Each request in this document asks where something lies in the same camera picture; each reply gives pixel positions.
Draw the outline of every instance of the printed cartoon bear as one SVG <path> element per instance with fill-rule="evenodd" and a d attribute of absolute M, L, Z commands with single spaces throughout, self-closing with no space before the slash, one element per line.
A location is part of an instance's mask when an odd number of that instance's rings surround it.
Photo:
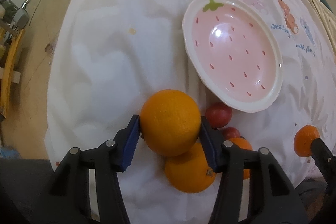
<path fill-rule="evenodd" d="M 285 22 L 287 27 L 293 32 L 293 34 L 297 34 L 299 32 L 299 27 L 295 23 L 295 18 L 292 14 L 290 14 L 290 10 L 288 5 L 283 2 L 283 0 L 278 0 L 280 7 L 283 10 L 283 15 L 285 16 Z"/>
<path fill-rule="evenodd" d="M 300 23 L 301 23 L 301 26 L 306 30 L 306 35 L 308 36 L 310 42 L 315 46 L 315 42 L 314 42 L 313 36 L 311 35 L 311 32 L 309 30 L 309 26 L 307 25 L 305 19 L 304 18 L 300 18 Z"/>

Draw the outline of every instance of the strawberry-patterned plate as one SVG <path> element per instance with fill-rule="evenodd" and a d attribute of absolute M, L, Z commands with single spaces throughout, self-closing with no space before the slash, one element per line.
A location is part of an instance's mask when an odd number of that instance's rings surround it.
<path fill-rule="evenodd" d="M 183 18 L 185 48 L 202 82 L 244 112 L 278 97 L 282 56 L 270 28 L 239 0 L 194 0 Z"/>

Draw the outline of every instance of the red tomato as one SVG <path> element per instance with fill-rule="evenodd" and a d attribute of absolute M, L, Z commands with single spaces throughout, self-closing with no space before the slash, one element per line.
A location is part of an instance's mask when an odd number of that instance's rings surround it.
<path fill-rule="evenodd" d="M 225 140 L 231 138 L 240 138 L 240 132 L 237 128 L 234 127 L 227 127 L 222 130 L 222 134 Z"/>
<path fill-rule="evenodd" d="M 205 112 L 212 128 L 221 128 L 226 126 L 232 118 L 232 108 L 222 102 L 217 102 L 208 107 Z"/>

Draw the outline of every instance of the orange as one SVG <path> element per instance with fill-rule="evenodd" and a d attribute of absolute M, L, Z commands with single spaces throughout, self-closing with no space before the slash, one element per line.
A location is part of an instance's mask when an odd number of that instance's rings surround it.
<path fill-rule="evenodd" d="M 185 193 L 205 190 L 216 177 L 216 173 L 208 166 L 200 143 L 195 143 L 182 155 L 166 158 L 165 173 L 169 182 L 177 190 Z"/>
<path fill-rule="evenodd" d="M 294 151 L 299 157 L 310 157 L 310 146 L 313 140 L 320 137 L 320 134 L 314 126 L 304 126 L 295 135 Z"/>
<path fill-rule="evenodd" d="M 161 90 L 142 106 L 140 124 L 148 147 L 162 156 L 172 157 L 194 145 L 201 114 L 195 101 L 184 92 Z"/>
<path fill-rule="evenodd" d="M 246 150 L 253 150 L 250 143 L 243 138 L 231 138 L 229 139 L 231 142 L 239 146 L 239 148 Z M 250 178 L 250 169 L 244 169 L 244 180 Z"/>

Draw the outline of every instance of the floor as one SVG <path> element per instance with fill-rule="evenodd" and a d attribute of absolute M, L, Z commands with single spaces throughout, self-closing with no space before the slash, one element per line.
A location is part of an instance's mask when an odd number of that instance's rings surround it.
<path fill-rule="evenodd" d="M 327 0 L 336 11 L 336 0 Z M 70 0 L 31 0 L 32 17 L 26 28 L 17 71 L 20 84 L 12 85 L 9 117 L 1 123 L 4 142 L 16 148 L 23 158 L 47 159 L 44 135 L 47 130 L 47 86 L 52 56 L 45 46 L 55 45 Z"/>

